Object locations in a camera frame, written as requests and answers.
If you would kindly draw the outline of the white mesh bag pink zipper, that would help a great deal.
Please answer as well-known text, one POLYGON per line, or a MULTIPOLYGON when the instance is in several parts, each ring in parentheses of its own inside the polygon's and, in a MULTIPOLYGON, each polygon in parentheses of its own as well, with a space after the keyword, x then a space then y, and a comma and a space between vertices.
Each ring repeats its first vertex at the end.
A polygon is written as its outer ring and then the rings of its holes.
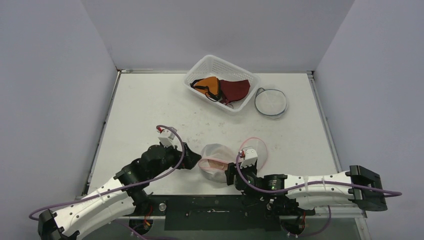
MULTIPOLYGON (((258 137, 249 137, 244 140, 239 150, 245 147, 253 147, 258 154, 258 169, 261 170, 267 162, 268 159, 268 148, 266 143, 258 137)), ((201 151, 200 155, 202 156, 201 160, 197 163, 200 173, 204 178, 209 181, 225 184, 226 176, 225 170, 211 168, 208 164, 208 159, 218 160, 226 162, 228 164, 234 163, 236 160, 236 152, 219 143, 207 144, 201 151)))

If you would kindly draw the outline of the white mesh laundry bag blue zipper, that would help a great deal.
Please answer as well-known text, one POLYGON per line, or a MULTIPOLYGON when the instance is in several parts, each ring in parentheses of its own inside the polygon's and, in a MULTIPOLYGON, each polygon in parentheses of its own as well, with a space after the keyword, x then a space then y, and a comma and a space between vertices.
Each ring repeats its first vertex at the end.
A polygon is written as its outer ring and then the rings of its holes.
POLYGON ((279 89, 260 87, 255 93, 255 109, 266 118, 281 118, 288 109, 288 105, 285 93, 279 89))

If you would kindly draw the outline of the dark red orange bra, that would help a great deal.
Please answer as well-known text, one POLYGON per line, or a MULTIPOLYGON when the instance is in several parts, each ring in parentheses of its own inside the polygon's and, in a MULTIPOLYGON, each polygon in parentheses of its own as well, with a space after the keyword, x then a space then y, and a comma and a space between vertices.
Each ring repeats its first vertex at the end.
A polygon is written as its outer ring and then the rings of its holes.
POLYGON ((227 106, 243 100, 248 95, 251 84, 247 79, 228 81, 210 76, 194 80, 189 86, 208 100, 227 106))

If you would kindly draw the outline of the beige bra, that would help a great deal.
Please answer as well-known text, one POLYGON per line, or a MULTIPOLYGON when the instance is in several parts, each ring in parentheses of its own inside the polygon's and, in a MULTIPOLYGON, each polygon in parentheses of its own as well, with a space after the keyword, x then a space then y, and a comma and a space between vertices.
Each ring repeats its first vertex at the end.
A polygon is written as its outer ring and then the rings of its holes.
POLYGON ((228 169, 228 163, 216 159, 208 159, 207 160, 209 166, 214 169, 225 171, 228 169))

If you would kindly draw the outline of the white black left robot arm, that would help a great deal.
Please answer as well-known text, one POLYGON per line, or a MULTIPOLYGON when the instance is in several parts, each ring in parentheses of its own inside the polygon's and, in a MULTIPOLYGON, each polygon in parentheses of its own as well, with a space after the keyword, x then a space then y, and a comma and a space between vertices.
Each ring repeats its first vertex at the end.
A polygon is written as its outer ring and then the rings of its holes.
POLYGON ((201 158, 187 143, 182 150, 152 145, 97 191, 56 211, 48 207, 38 217, 38 235, 42 240, 79 240, 119 217, 144 215, 150 201, 144 189, 153 179, 169 168, 191 170, 201 158))

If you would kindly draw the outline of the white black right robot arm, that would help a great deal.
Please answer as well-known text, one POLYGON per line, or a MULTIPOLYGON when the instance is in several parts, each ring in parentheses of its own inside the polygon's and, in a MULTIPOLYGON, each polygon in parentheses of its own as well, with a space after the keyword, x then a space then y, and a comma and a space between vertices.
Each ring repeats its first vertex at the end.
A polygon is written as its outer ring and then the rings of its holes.
POLYGON ((271 209, 290 215, 325 206, 356 206, 363 211, 388 209, 379 174, 360 165, 329 175, 301 176, 269 174, 257 176, 257 166, 236 166, 225 170, 227 185, 247 195, 273 200, 271 209))

